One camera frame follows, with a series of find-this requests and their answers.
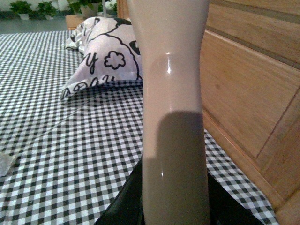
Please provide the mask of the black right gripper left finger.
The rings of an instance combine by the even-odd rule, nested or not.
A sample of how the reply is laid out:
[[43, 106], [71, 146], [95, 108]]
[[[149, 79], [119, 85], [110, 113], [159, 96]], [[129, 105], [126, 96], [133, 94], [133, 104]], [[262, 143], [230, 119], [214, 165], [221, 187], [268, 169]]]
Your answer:
[[141, 157], [121, 190], [96, 225], [143, 225], [143, 158]]

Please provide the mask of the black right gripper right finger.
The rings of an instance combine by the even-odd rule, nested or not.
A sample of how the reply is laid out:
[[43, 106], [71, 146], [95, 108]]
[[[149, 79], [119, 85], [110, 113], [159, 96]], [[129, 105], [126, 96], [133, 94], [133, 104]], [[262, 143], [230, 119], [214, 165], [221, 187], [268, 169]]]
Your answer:
[[212, 225], [261, 225], [249, 210], [240, 205], [209, 173], [208, 191]]

